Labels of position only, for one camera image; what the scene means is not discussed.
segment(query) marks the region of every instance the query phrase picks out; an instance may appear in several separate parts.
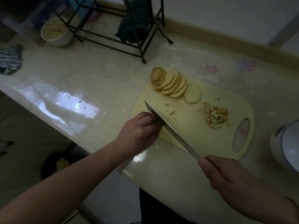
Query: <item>black metal rack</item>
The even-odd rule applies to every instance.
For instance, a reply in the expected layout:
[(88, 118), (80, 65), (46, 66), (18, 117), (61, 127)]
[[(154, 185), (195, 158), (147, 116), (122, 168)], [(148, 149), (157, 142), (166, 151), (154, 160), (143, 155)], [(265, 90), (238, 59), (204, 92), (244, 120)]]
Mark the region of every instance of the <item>black metal rack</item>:
[[(55, 8), (51, 5), (51, 3), (49, 1), (47, 1), (47, 0), (45, 0), (45, 2), (49, 6), (51, 6), (51, 8), (55, 12), (55, 14), (59, 17), (59, 19), (74, 34), (74, 36), (78, 39), (78, 41), (83, 42), (83, 40), (86, 40), (86, 41), (93, 42), (95, 44), (104, 46), (106, 48), (110, 48), (110, 49), (113, 49), (113, 50), (116, 50), (116, 51), (119, 51), (119, 52), (122, 52), (122, 53), (125, 53), (125, 54), (128, 54), (128, 55), (131, 55), (131, 56), (139, 57), (139, 58), (142, 59), (142, 62), (144, 64), (146, 64), (146, 60), (144, 59), (144, 54), (145, 54), (146, 50), (148, 49), (148, 47), (149, 47), (149, 45), (150, 45), (153, 37), (155, 36), (157, 30), (160, 31), (160, 33), (167, 39), (167, 41), (169, 41), (170, 44), (173, 43), (170, 39), (168, 39), (162, 33), (162, 31), (160, 29), (160, 25), (161, 24), (162, 24), (162, 26), (165, 25), (165, 22), (164, 22), (164, 0), (161, 0), (161, 7), (160, 7), (158, 13), (156, 14), (155, 18), (153, 16), (153, 11), (152, 11), (152, 0), (148, 0), (148, 7), (149, 7), (149, 14), (150, 14), (150, 27), (149, 27), (149, 31), (151, 32), (151, 30), (153, 29), (153, 27), (154, 26), (156, 26), (156, 27), (153, 30), (153, 33), (151, 34), (151, 36), (148, 39), (147, 43), (145, 44), (143, 50), (142, 50), (142, 47), (143, 47), (146, 39), (144, 39), (142, 41), (140, 41), (138, 39), (138, 35), (137, 35), (136, 28), (135, 28), (134, 20), (133, 20), (132, 13), (131, 13), (131, 10), (130, 10), (130, 7), (129, 7), (129, 0), (124, 0), (124, 1), (125, 1), (125, 5), (126, 5), (126, 9), (128, 11), (129, 17), (131, 18), (132, 28), (134, 30), (134, 35), (135, 35), (135, 39), (136, 39), (137, 45), (133, 45), (133, 44), (130, 44), (130, 43), (127, 43), (127, 42), (122, 42), (122, 41), (117, 40), (115, 38), (107, 37), (107, 36), (104, 36), (104, 35), (101, 35), (101, 34), (97, 34), (97, 33), (94, 33), (92, 31), (88, 31), (88, 30), (83, 29), (84, 25), (86, 24), (87, 20), (89, 19), (89, 17), (93, 13), (93, 11), (98, 11), (99, 13), (101, 13), (101, 12), (108, 13), (108, 14), (112, 14), (112, 15), (116, 15), (116, 16), (120, 16), (120, 17), (125, 16), (125, 13), (127, 12), (126, 10), (123, 10), (123, 9), (118, 9), (118, 8), (113, 8), (113, 7), (110, 7), (110, 6), (105, 6), (105, 5), (102, 5), (102, 4), (98, 4), (96, 2), (96, 0), (93, 0), (95, 8), (94, 7), (89, 7), (89, 6), (84, 5), (85, 1), (86, 0), (82, 0), (81, 3), (79, 3), (78, 0), (75, 0), (75, 2), (77, 3), (78, 7), (76, 8), (75, 12), (71, 15), (71, 17), (68, 19), (68, 21), (65, 22), (61, 18), (61, 16), (57, 13), (57, 11), (55, 10)], [(72, 26), (72, 25), (70, 25), (70, 22), (73, 20), (74, 16), (77, 14), (77, 12), (79, 11), (80, 8), (88, 9), (87, 14), (84, 16), (84, 18), (81, 20), (81, 22), (79, 23), (78, 26)], [(92, 34), (92, 35), (95, 35), (95, 36), (98, 36), (98, 37), (101, 37), (101, 38), (105, 38), (105, 39), (108, 39), (110, 41), (114, 41), (114, 42), (117, 42), (117, 43), (129, 46), (129, 47), (132, 47), (132, 48), (136, 48), (136, 49), (139, 50), (140, 55), (132, 53), (132, 52), (127, 52), (125, 50), (118, 49), (118, 48), (115, 48), (115, 47), (112, 47), (112, 46), (109, 46), (109, 45), (105, 45), (103, 43), (94, 41), (94, 40), (89, 39), (89, 38), (82, 37), (82, 36), (80, 36), (80, 35), (77, 34), (78, 31), (82, 31), (82, 32), (85, 32), (85, 33), (88, 33), (88, 34)]]

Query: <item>cutting board handle hole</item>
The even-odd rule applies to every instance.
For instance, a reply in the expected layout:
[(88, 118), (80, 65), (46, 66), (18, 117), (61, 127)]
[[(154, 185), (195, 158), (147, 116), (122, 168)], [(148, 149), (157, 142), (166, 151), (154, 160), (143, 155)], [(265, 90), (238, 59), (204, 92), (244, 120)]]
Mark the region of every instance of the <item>cutting board handle hole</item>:
[(235, 153), (239, 152), (243, 148), (248, 137), (249, 130), (250, 121), (248, 118), (245, 118), (239, 123), (234, 134), (234, 138), (232, 141), (232, 149)]

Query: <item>person's left arm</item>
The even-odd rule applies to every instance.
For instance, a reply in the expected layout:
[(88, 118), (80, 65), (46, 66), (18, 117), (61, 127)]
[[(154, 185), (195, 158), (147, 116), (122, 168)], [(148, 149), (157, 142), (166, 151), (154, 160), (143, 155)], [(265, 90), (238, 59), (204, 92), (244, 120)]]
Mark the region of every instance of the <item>person's left arm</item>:
[(8, 203), (0, 210), (0, 223), (62, 223), (110, 172), (149, 147), (160, 128), (150, 113), (138, 114), (114, 141)]

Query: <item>brown wall trim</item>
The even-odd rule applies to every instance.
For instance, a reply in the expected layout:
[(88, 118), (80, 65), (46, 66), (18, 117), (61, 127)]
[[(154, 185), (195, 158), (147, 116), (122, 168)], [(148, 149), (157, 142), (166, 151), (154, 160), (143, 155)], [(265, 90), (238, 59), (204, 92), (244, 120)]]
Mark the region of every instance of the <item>brown wall trim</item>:
[[(109, 7), (126, 9), (124, 4), (120, 3), (105, 0), (99, 0), (98, 3)], [(216, 45), (221, 48), (299, 71), (299, 56), (283, 52), (281, 49), (271, 48), (264, 44), (254, 43), (239, 37), (234, 37), (167, 17), (165, 18), (164, 29), (188, 38), (196, 39), (201, 42), (206, 42), (211, 45)]]

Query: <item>knife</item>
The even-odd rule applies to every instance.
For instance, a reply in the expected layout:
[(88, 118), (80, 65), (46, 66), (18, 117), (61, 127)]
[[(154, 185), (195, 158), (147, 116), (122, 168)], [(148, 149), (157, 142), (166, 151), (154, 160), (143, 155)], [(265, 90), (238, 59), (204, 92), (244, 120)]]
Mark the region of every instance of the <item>knife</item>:
[(199, 159), (200, 155), (187, 143), (185, 142), (184, 139), (181, 138), (180, 135), (178, 135), (178, 133), (161, 117), (159, 116), (158, 113), (155, 112), (154, 109), (152, 109), (152, 107), (146, 102), (145, 105), (147, 107), (147, 109), (157, 118), (157, 120), (163, 125), (163, 127), (165, 127), (169, 133), (171, 133), (172, 136), (174, 136), (175, 139), (177, 139), (177, 141), (179, 143), (181, 143), (181, 145), (195, 158), (195, 159)]

